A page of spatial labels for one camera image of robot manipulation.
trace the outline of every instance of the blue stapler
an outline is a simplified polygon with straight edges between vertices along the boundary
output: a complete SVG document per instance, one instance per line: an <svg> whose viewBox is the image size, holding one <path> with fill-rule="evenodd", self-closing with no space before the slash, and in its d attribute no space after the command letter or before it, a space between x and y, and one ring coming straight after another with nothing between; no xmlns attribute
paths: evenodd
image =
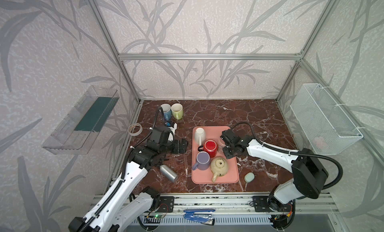
<svg viewBox="0 0 384 232"><path fill-rule="evenodd" d="M195 214L195 213L203 213L203 212L214 212L214 209L187 209L184 210L185 219L189 219L192 221L200 222L202 224L214 225L215 219L212 218L212 214Z"/></svg>

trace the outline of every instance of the leaf pattern wallpaper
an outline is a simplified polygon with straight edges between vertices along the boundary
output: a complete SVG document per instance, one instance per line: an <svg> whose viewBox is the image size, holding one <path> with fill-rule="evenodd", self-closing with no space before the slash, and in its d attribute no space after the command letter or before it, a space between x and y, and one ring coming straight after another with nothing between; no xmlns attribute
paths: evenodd
<svg viewBox="0 0 384 232"><path fill-rule="evenodd" d="M96 1L119 53L298 53L327 0ZM136 91L148 99L276 98L294 64L124 63Z"/></svg>
<svg viewBox="0 0 384 232"><path fill-rule="evenodd" d="M340 0L306 60L356 117L384 145L382 105L384 0ZM310 146L289 105L303 83L313 83L299 70L279 101L296 144ZM333 156L343 179L329 191L351 232L382 231L384 170L361 142ZM327 167L333 176L336 170Z"/></svg>
<svg viewBox="0 0 384 232"><path fill-rule="evenodd" d="M137 107L85 0L0 0L0 231L67 231L103 193ZM120 99L87 155L41 147L90 85Z"/></svg>

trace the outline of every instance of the brown marble surface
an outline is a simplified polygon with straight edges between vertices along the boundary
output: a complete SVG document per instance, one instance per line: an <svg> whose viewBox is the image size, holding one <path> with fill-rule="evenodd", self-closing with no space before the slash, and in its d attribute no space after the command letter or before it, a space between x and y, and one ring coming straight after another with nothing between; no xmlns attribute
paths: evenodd
<svg viewBox="0 0 384 232"><path fill-rule="evenodd" d="M278 165L259 158L237 158L240 179L234 184L195 184L191 179L192 163L192 130L196 126L231 126L237 122L249 121L257 136L262 141L274 145L295 149L293 138L284 122L275 100L146 100L139 114L138 123L143 132L134 137L131 145L137 143L149 131L153 123L155 109L164 103L170 105L180 103L184 108L184 117L177 121L176 139L186 138L190 144L182 155L168 154L169 160L164 164L172 168L178 175L176 183L170 182L158 168L152 168L147 176L136 186L134 193L150 186L161 193L176 192L264 192L271 191L276 185L292 178L287 170ZM248 125L239 125L234 129L239 136L250 135ZM255 179L246 183L244 176L252 172Z"/></svg>

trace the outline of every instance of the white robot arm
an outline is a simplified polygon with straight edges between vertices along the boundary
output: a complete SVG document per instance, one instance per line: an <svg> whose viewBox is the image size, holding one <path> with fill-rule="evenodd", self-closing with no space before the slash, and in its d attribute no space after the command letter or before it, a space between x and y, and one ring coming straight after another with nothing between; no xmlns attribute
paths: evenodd
<svg viewBox="0 0 384 232"><path fill-rule="evenodd" d="M248 124L252 131L252 137L240 138L237 136L232 130L239 124ZM293 174L291 180L276 186L271 191L268 197L268 207L273 211L278 211L284 204L300 197L317 199L323 189L335 185L343 176L343 168L335 159L316 155L307 148L301 151L290 150L262 142L257 139L252 125L248 122L235 124L231 129L223 131L220 138L226 144L223 152L227 159L241 155L262 158L280 165ZM337 177L326 185L324 184L328 178L328 172L319 158L329 160L338 167Z"/></svg>

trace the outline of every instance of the clear plastic shelf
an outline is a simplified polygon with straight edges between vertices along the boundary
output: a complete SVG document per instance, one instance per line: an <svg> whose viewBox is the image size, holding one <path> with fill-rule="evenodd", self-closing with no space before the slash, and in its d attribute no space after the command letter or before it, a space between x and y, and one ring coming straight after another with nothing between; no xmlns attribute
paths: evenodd
<svg viewBox="0 0 384 232"><path fill-rule="evenodd" d="M90 86L42 147L56 155L88 154L119 98L116 89Z"/></svg>

